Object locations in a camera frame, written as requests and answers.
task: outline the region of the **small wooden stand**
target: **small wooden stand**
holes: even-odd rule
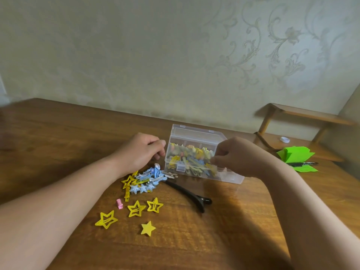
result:
[[[275,115],[276,111],[281,113],[286,113],[294,116],[300,117],[308,117],[313,118],[321,121],[326,121],[326,125],[320,129],[317,135],[314,137],[312,141],[297,139],[297,138],[290,138],[290,143],[283,143],[280,141],[280,135],[273,135],[270,133],[265,133],[271,119]],[[334,114],[327,114],[322,112],[310,111],[275,103],[269,104],[268,113],[266,114],[259,131],[255,134],[259,137],[259,139],[270,149],[273,150],[282,150],[286,147],[292,146],[305,146],[310,149],[311,152],[314,152],[313,157],[322,158],[326,160],[342,162],[344,159],[333,153],[332,151],[324,148],[322,145],[319,144],[319,141],[324,136],[326,130],[328,129],[331,123],[336,124],[343,124],[343,125],[355,125],[356,123],[350,120],[346,120]]]

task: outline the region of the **person's left hand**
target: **person's left hand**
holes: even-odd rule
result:
[[[143,168],[151,158],[159,160],[160,156],[165,157],[165,145],[165,140],[139,132],[110,155],[110,158],[121,167],[121,176],[124,176]]]

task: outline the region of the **light blue star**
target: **light blue star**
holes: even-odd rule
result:
[[[152,183],[148,184],[148,186],[147,186],[148,191],[151,191],[151,192],[153,192],[153,189],[155,189],[155,188],[156,188],[156,186],[154,186]]]
[[[147,192],[147,191],[148,191],[148,190],[147,190],[146,186],[144,186],[143,184],[141,184],[141,186],[140,186],[140,193]]]
[[[130,192],[133,192],[134,194],[137,194],[138,191],[140,191],[140,188],[137,185],[130,187]]]

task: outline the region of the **hand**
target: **hand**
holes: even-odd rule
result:
[[[233,137],[217,146],[215,156],[210,162],[220,167],[231,169],[245,177],[262,177],[274,161],[280,161],[254,143]]]
[[[109,157],[117,163],[122,177],[143,168],[151,158],[165,157],[165,145],[166,141],[157,136],[137,133]]]

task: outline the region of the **plastic storage case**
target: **plastic storage case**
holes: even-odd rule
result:
[[[210,164],[218,144],[226,139],[221,132],[173,124],[165,171],[241,184],[243,176]]]

